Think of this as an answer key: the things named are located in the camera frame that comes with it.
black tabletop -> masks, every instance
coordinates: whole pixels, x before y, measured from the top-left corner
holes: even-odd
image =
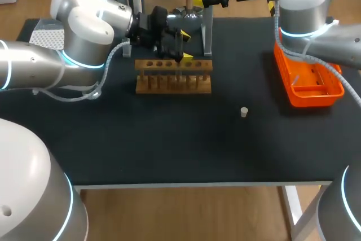
[[[200,56],[199,25],[177,24],[193,34],[185,50]],[[272,18],[214,19],[211,95],[136,95],[134,58],[152,54],[135,49],[131,59],[116,54],[98,100],[9,91],[0,117],[35,132],[75,185],[331,181],[359,151],[360,110],[348,93],[331,108],[292,108],[273,30]],[[358,72],[343,73],[361,93]]]

perforated white pad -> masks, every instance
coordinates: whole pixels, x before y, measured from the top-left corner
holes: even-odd
[[[64,48],[64,30],[34,30],[30,43],[50,49],[61,50]]]

small white cap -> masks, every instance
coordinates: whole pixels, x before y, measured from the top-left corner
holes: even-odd
[[[241,117],[242,118],[246,118],[247,113],[248,113],[248,108],[246,108],[246,107],[241,108]]]

wooden test tube rack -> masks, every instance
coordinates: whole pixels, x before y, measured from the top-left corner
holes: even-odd
[[[174,60],[136,59],[137,94],[205,94],[211,93],[211,60],[192,60],[177,63]]]

orange basket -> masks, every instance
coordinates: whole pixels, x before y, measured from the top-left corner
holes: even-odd
[[[328,107],[343,97],[341,82],[322,65],[295,62],[275,45],[275,57],[289,101],[294,107]],[[331,64],[339,73],[340,66]]]

